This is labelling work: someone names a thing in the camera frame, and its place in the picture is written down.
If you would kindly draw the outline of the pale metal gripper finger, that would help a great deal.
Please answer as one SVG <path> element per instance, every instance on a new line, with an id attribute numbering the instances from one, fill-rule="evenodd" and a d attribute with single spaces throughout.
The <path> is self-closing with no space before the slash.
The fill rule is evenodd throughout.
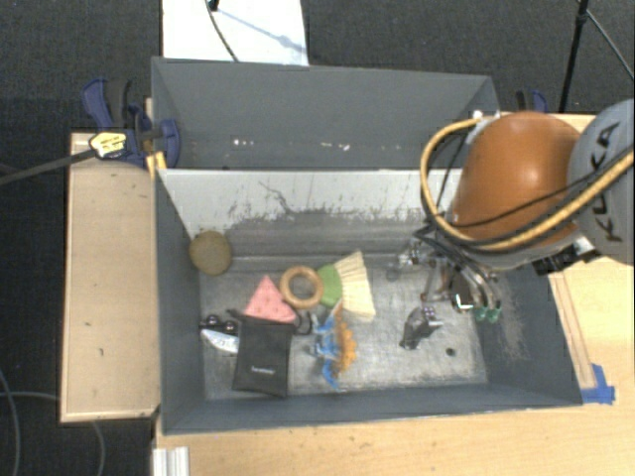
<path id="1" fill-rule="evenodd" d="M 399 345 L 406 350 L 415 350 L 420 342 L 430 337 L 444 322 L 437 317 L 433 306 L 419 306 L 408 315 Z"/>
<path id="2" fill-rule="evenodd" d="M 399 280 L 404 274 L 420 273 L 428 261 L 428 251 L 408 247 L 398 253 L 387 267 L 387 279 Z"/>

